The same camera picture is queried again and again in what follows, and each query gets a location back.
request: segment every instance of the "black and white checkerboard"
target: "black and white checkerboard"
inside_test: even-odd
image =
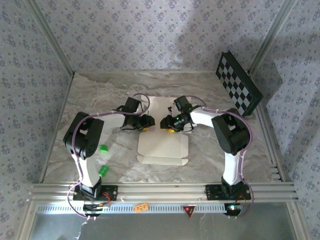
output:
[[[249,116],[263,96],[230,51],[222,53],[215,74],[241,116]]]

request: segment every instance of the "black mounting plate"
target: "black mounting plate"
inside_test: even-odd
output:
[[[101,193],[108,193],[111,201],[117,200],[118,186],[117,185],[101,185]],[[73,194],[73,201],[106,201],[104,195],[100,195],[97,199],[89,198],[87,195],[80,191],[79,186],[76,186]]]
[[[226,195],[222,190],[222,184],[209,184],[205,186],[206,199],[213,200],[245,200],[251,199],[250,189],[247,185],[243,184],[240,190],[234,195]]]

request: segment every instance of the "patterned wallpaper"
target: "patterned wallpaper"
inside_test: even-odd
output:
[[[298,1],[255,77],[314,239],[320,239],[319,46],[320,2]]]
[[[77,72],[247,69],[282,0],[37,0]]]
[[[0,239],[39,181],[70,78],[22,0],[0,2]]]

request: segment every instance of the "green block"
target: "green block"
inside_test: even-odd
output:
[[[109,171],[109,167],[106,165],[102,165],[99,170],[99,176],[103,178],[107,174],[108,171]]]
[[[101,152],[101,153],[106,153],[106,152],[108,152],[108,146],[107,146],[107,145],[104,145],[104,144],[100,145],[100,152]]]

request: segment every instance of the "warning sticker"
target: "warning sticker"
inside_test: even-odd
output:
[[[185,213],[187,214],[187,216],[189,218],[191,218],[192,214],[194,214],[196,205],[187,205],[187,206],[182,206],[182,207],[183,207],[183,210],[185,211]]]
[[[148,203],[142,203],[137,206],[134,206],[134,212],[135,213],[140,213],[140,212],[145,212],[149,210],[149,205]]]

